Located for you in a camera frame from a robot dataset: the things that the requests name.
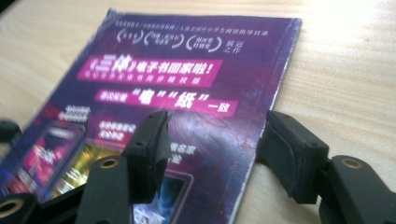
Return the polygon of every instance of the wooden table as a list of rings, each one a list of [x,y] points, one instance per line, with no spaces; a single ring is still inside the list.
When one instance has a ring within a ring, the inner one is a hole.
[[[0,117],[22,126],[56,88],[107,10],[298,17],[303,27],[275,110],[369,162],[396,191],[396,1],[17,1],[0,16]],[[319,223],[256,164],[235,223]]]

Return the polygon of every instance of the pink graphic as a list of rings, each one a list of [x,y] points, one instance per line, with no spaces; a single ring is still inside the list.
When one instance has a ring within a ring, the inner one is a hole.
[[[141,83],[157,86],[210,87],[222,60],[134,59],[131,55],[93,56],[78,73],[79,80]]]
[[[238,106],[236,101],[209,99],[209,94],[187,91],[154,91],[151,89],[135,89],[133,91],[100,90],[96,94],[95,100],[116,104],[197,111],[211,114],[216,118],[232,116]]]

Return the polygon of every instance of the book cover image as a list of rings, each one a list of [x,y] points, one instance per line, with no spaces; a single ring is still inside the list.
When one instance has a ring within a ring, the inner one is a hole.
[[[1,194],[45,202],[85,183],[90,164],[165,109],[162,197],[134,205],[134,223],[232,223],[301,24],[109,10],[0,164]]]

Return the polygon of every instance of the metal ring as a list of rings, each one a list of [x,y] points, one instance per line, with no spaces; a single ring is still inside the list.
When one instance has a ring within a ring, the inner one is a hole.
[[[0,204],[0,218],[8,217],[16,213],[23,205],[24,201],[22,199],[10,199]]]
[[[108,160],[102,161],[102,163],[100,164],[100,167],[104,168],[104,169],[108,169],[108,168],[115,167],[118,164],[119,164],[118,160],[108,159]]]
[[[345,166],[355,169],[355,170],[359,170],[363,167],[360,162],[352,160],[352,159],[347,159],[347,158],[342,159],[341,163],[343,163]]]

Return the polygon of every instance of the purple booklet cover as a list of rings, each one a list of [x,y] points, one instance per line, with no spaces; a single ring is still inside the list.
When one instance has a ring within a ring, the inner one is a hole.
[[[134,223],[231,223],[301,27],[299,19],[110,10],[0,166],[2,194],[41,202],[85,183],[166,109],[162,197]]]

